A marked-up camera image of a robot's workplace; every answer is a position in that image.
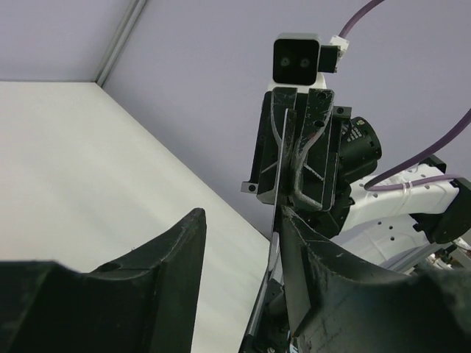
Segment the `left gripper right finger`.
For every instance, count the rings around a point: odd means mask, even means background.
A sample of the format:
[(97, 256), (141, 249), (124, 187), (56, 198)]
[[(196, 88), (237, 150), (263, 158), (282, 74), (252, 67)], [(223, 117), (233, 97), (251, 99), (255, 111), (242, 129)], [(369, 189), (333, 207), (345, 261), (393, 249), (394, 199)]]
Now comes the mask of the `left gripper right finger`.
[(289, 328), (301, 352), (468, 352), (470, 273), (371, 264), (280, 208)]

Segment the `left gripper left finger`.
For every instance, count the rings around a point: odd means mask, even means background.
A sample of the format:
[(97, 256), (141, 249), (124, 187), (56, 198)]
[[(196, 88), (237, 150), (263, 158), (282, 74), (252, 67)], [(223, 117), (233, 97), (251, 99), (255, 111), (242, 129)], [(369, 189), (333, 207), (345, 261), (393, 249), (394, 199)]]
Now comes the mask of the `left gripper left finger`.
[(52, 261), (1, 264), (3, 352), (189, 352), (206, 217), (79, 273)]

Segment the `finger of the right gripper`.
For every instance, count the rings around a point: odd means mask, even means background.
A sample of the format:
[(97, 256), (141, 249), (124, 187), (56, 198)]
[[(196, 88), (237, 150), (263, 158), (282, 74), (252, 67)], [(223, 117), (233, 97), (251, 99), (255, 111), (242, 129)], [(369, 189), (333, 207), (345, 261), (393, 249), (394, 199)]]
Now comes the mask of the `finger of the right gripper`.
[(272, 90), (270, 104), (270, 124), (272, 134), (278, 147), (281, 147), (285, 113), (287, 109), (294, 109), (297, 100), (297, 89), (275, 87)]
[(326, 211), (332, 206), (332, 172), (328, 167), (334, 92), (292, 91), (286, 104), (294, 119), (288, 199), (295, 207)]

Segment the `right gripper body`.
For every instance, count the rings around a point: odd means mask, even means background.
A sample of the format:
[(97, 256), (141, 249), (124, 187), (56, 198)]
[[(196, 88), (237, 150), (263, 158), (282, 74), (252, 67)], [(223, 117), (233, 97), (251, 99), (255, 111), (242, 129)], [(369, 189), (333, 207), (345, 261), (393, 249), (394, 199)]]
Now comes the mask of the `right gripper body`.
[[(241, 185), (243, 192), (256, 195), (264, 204), (274, 204), (278, 159), (278, 146), (270, 124), (271, 95), (272, 91), (264, 94), (251, 174)], [(288, 117), (279, 202), (293, 207), (317, 232), (333, 238), (341, 232), (355, 204), (351, 195), (353, 183), (378, 167), (382, 156), (380, 141), (368, 121), (352, 117), (350, 107), (336, 106), (333, 99), (328, 160), (333, 182), (332, 206), (326, 211), (306, 210), (295, 207), (288, 199), (293, 128), (294, 119)]]

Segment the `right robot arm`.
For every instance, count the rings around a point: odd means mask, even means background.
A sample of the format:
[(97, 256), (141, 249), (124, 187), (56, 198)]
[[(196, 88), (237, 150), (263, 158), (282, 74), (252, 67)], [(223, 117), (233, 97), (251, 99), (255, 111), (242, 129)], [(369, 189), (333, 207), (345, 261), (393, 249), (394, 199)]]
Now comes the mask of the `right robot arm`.
[(341, 245), (376, 265), (403, 270), (470, 230), (470, 182), (430, 155), (372, 184), (382, 155), (371, 124), (333, 103), (333, 91), (265, 93), (252, 171), (241, 189), (293, 211), (326, 238), (362, 224)]

